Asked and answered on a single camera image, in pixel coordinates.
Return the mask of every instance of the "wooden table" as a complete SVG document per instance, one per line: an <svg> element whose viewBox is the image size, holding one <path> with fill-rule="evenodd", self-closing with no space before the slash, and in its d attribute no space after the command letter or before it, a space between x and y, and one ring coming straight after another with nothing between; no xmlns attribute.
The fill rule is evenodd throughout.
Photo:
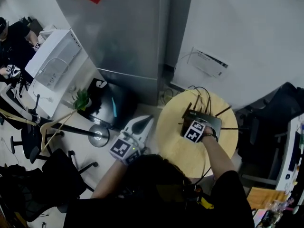
<svg viewBox="0 0 304 228"><path fill-rule="evenodd" d="M208 101L207 92L200 90L203 100L202 112ZM211 115L214 116L229 107L229 105L217 95L210 93ZM187 106L192 102L193 109L197 100L198 91L188 90L172 98L162 110L156 126L156 137L160 155L177 165L187 177L201 177L210 167L207 151L204 144L193 143L181 137L181 127ZM198 100L196 110L199 111L201 102ZM237 128L237 120L231 109L218 116L222 120L222 127ZM238 142L237 130L221 130L219 144L231 158Z"/></svg>

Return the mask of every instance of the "chair wheel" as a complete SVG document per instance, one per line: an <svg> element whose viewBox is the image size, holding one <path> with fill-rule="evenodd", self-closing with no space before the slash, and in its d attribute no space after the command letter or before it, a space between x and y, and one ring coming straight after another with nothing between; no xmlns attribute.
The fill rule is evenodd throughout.
<svg viewBox="0 0 304 228"><path fill-rule="evenodd" d="M74 152L73 150L69 150L68 153L69 153L70 155L75 155L75 152Z"/></svg>

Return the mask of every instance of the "person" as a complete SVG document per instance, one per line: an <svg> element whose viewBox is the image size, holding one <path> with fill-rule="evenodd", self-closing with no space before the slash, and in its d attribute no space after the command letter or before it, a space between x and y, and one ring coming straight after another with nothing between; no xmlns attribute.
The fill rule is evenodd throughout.
<svg viewBox="0 0 304 228"><path fill-rule="evenodd" d="M217 179L211 196L191 185L176 166L159 155L142 155L128 167L115 161L91 199L69 205L64 228L99 227L107 220L132 226L160 222L181 225L185 221L187 226L253 228L238 173L211 128L205 128L202 142Z"/></svg>
<svg viewBox="0 0 304 228"><path fill-rule="evenodd" d="M35 54L34 46L38 43L38 38L33 31L21 22L9 25L0 17L0 81L7 83L7 65L15 65L21 69L24 79L31 83L33 78L25 70L28 62Z"/></svg>

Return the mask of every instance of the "refrigerator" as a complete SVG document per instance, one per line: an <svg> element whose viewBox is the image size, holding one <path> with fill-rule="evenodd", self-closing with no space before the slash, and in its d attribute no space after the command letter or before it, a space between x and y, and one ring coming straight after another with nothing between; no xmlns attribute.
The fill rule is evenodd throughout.
<svg viewBox="0 0 304 228"><path fill-rule="evenodd" d="M170 0L56 1L105 80L156 105Z"/></svg>

